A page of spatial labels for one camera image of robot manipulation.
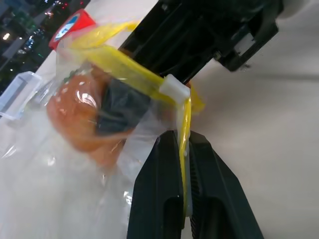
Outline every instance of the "orange object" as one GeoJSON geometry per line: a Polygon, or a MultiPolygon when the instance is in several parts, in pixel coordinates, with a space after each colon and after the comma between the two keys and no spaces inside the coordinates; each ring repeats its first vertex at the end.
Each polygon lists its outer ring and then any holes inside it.
{"type": "Polygon", "coordinates": [[[100,165],[116,162],[131,131],[111,136],[95,133],[102,94],[110,77],[97,67],[91,76],[76,75],[56,92],[47,105],[55,129],[79,151],[90,153],[100,165]]]}

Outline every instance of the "dark background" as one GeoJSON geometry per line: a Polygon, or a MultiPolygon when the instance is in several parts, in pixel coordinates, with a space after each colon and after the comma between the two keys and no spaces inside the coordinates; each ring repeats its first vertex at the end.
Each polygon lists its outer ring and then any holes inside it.
{"type": "Polygon", "coordinates": [[[0,96],[17,74],[36,72],[51,52],[48,44],[54,33],[89,2],[0,0],[0,96]]]}

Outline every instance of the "clear plastic bag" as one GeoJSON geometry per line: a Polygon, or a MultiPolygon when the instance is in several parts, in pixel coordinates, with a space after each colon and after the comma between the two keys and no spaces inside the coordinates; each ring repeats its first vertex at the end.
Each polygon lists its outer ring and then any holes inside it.
{"type": "Polygon", "coordinates": [[[108,44],[135,26],[84,29],[59,44],[55,78],[11,125],[1,156],[0,239],[125,238],[134,181],[166,130],[178,131],[186,195],[190,113],[202,103],[108,44]]]}

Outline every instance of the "white table surface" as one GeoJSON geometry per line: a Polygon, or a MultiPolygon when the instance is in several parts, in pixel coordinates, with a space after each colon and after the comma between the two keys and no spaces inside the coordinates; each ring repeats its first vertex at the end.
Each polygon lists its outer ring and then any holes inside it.
{"type": "MultiPolygon", "coordinates": [[[[86,10],[98,23],[123,21],[155,3],[92,0],[86,10]]],[[[319,237],[318,13],[312,1],[279,20],[280,33],[251,69],[229,73],[211,61],[192,80],[207,104],[192,128],[239,178],[266,239],[319,237]]],[[[37,74],[55,75],[55,52],[37,74]]]]}

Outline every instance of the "red container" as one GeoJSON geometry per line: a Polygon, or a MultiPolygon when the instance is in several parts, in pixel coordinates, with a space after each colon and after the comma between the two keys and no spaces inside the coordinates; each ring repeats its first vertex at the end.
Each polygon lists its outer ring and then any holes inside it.
{"type": "Polygon", "coordinates": [[[96,25],[96,22],[90,17],[90,15],[84,9],[80,9],[70,16],[58,29],[58,31],[52,37],[49,47],[55,50],[60,40],[69,35],[71,32],[94,25],[96,25]]]}

